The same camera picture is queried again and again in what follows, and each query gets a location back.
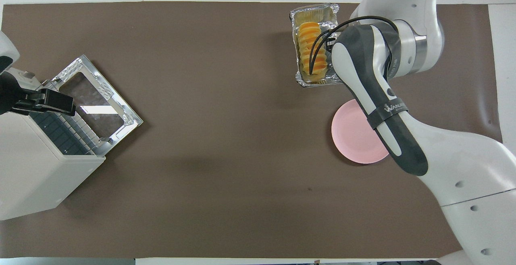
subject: brown tabletop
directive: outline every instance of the brown tabletop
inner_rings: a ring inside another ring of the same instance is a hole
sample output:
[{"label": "brown tabletop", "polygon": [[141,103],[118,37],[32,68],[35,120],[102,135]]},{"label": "brown tabletop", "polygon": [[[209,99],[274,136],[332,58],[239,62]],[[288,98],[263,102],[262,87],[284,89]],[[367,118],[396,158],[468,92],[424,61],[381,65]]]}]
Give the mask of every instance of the brown tabletop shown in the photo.
[{"label": "brown tabletop", "polygon": [[[394,161],[354,164],[330,123],[343,86],[295,82],[305,4],[6,5],[15,67],[86,54],[144,119],[57,208],[0,221],[0,257],[440,257],[460,249]],[[341,4],[339,21],[356,4]],[[394,79],[415,118],[501,140],[488,8],[439,6],[443,55]]]}]

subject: aluminum foil pan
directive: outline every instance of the aluminum foil pan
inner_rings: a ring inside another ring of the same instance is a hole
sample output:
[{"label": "aluminum foil pan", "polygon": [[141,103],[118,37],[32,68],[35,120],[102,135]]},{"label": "aluminum foil pan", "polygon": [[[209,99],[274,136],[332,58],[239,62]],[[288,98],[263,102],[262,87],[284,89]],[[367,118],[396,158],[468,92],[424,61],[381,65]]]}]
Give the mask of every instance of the aluminum foil pan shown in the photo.
[{"label": "aluminum foil pan", "polygon": [[[291,11],[290,19],[292,21],[292,39],[295,46],[295,54],[297,61],[297,73],[295,74],[296,81],[303,87],[316,87],[322,85],[335,85],[342,83],[341,79],[335,73],[331,63],[331,53],[326,50],[327,71],[326,75],[317,81],[308,79],[308,75],[303,72],[303,65],[301,55],[299,52],[298,30],[299,26],[304,22],[317,22],[321,32],[335,28],[339,23],[337,22],[337,12],[339,6],[332,3],[316,4],[310,6],[303,6]],[[334,33],[330,38],[337,38],[339,32]]]}]

